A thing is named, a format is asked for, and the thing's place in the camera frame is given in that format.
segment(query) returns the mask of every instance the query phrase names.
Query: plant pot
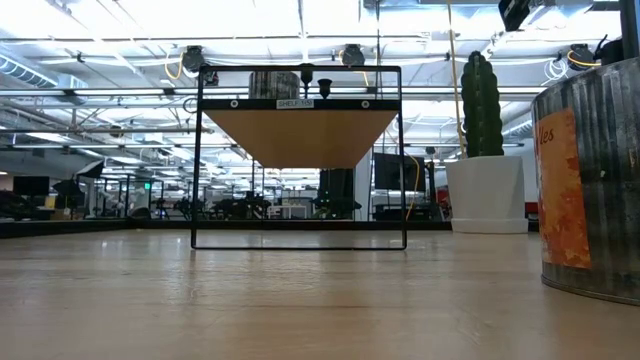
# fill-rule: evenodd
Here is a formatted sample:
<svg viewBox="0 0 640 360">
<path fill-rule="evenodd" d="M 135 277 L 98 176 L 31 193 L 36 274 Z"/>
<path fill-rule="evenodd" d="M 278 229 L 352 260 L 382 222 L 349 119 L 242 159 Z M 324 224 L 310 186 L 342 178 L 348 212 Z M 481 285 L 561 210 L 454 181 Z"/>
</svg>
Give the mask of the plant pot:
<svg viewBox="0 0 640 360">
<path fill-rule="evenodd" d="M 480 156 L 447 164 L 454 232 L 526 233 L 520 156 Z"/>
</svg>

